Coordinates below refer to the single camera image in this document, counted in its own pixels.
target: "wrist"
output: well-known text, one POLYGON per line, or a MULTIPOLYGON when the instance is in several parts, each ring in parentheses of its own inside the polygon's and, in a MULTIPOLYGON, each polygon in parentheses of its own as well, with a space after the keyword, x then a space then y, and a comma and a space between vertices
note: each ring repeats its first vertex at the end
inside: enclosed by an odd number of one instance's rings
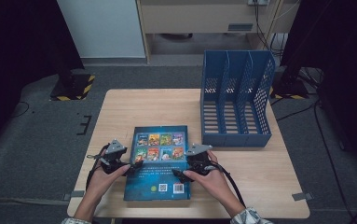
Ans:
POLYGON ((219 202, 225 207, 230 217, 234 217, 245 209, 245 206, 233 193, 226 195, 219 202))
POLYGON ((100 200, 97 200, 94 197, 90 197, 89 195, 83 197, 79 206, 76 209, 76 213, 74 214, 74 218, 91 222, 93 220, 94 211, 96 210, 97 205, 100 200))
POLYGON ((89 205, 97 206, 100 203, 102 197, 103 197, 102 192, 99 192, 98 190, 95 189, 88 189, 85 192, 82 201, 86 202, 89 205))

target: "wall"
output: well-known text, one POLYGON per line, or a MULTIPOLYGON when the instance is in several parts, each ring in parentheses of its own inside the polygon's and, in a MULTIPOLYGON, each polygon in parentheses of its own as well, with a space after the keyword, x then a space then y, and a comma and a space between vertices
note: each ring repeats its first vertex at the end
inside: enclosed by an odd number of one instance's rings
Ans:
POLYGON ((299 0, 284 0, 279 13, 274 19, 274 27, 271 33, 288 34, 291 30, 292 23, 295 20, 297 10, 299 9, 299 0))
POLYGON ((58 0, 81 58, 145 58, 135 0, 58 0))

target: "book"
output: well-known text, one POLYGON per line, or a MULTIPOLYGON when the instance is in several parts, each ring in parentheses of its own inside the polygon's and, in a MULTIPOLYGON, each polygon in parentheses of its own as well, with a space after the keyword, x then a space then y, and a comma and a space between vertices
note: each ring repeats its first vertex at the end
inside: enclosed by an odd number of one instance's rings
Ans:
POLYGON ((135 127, 130 163, 144 161, 127 175, 124 201, 189 200, 189 183, 181 183, 172 169, 186 170, 187 126, 135 127))

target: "blue plastic organizer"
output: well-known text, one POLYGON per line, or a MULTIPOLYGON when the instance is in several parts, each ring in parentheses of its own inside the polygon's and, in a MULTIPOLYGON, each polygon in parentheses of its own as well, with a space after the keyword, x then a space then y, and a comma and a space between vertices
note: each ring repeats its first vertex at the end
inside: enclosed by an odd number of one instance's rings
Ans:
POLYGON ((202 144, 264 147, 275 62, 268 50, 206 50, 201 84, 202 144))

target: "gray carpet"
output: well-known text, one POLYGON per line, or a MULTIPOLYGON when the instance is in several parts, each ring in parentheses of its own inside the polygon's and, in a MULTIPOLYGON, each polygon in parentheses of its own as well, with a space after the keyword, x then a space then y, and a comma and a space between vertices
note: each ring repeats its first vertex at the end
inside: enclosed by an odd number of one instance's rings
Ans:
MULTIPOLYGON (((97 121, 105 93, 110 89, 200 88, 201 66, 89 67, 95 75, 89 95, 82 101, 55 102, 49 95, 57 76, 24 88, 12 119, 0 134, 0 198, 40 199, 60 202, 73 190, 82 160, 97 121), (91 116, 85 135, 81 123, 91 116)), ((276 118, 299 111, 318 99, 284 99, 273 105, 276 118)), ((328 118, 317 115, 329 147, 347 205, 357 213, 357 155, 339 148, 328 118)), ((279 121, 282 136, 308 201, 307 219, 272 219, 275 223, 350 223, 338 191, 328 153, 318 130, 313 109, 279 121)), ((0 223, 60 223, 67 204, 34 205, 0 202, 0 223)), ((110 223, 108 218, 98 218, 110 223)), ((199 223, 199 220, 117 220, 121 223, 199 223)))

